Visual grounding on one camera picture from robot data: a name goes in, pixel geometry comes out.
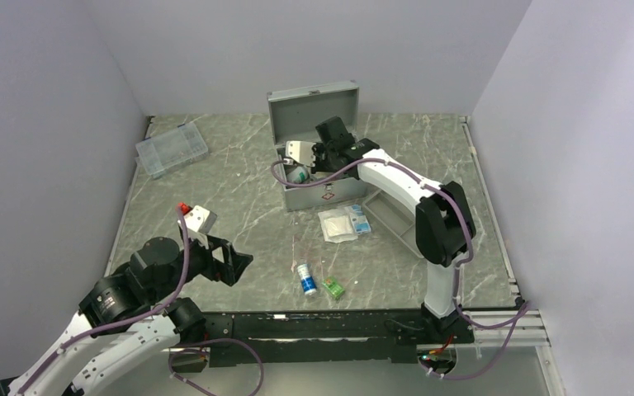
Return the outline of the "grey plastic divider tray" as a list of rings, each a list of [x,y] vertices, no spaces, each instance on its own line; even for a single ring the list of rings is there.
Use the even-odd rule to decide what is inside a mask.
[[[389,231],[415,257],[423,259],[416,245],[414,214],[403,204],[384,191],[377,190],[365,198],[362,208],[369,219],[374,219]]]

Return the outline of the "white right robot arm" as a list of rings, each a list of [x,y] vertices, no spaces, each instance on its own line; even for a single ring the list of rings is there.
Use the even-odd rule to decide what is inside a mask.
[[[396,199],[414,215],[416,247],[428,262],[422,331],[431,342],[450,336],[459,319],[461,266],[472,260],[476,229],[462,186],[430,180],[394,160],[369,139],[356,139],[333,116],[315,127],[317,166],[348,174]]]

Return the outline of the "white bottle green label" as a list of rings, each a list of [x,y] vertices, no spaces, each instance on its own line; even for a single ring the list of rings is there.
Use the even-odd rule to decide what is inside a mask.
[[[310,179],[310,171],[306,167],[295,167],[286,174],[286,180],[293,184],[303,184]]]

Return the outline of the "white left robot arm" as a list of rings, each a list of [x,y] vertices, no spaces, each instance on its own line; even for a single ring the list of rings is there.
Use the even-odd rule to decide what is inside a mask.
[[[151,238],[96,282],[29,370],[0,379],[0,395],[93,395],[164,348],[210,340],[216,324],[182,287],[198,276],[233,286],[252,261],[223,238]]]

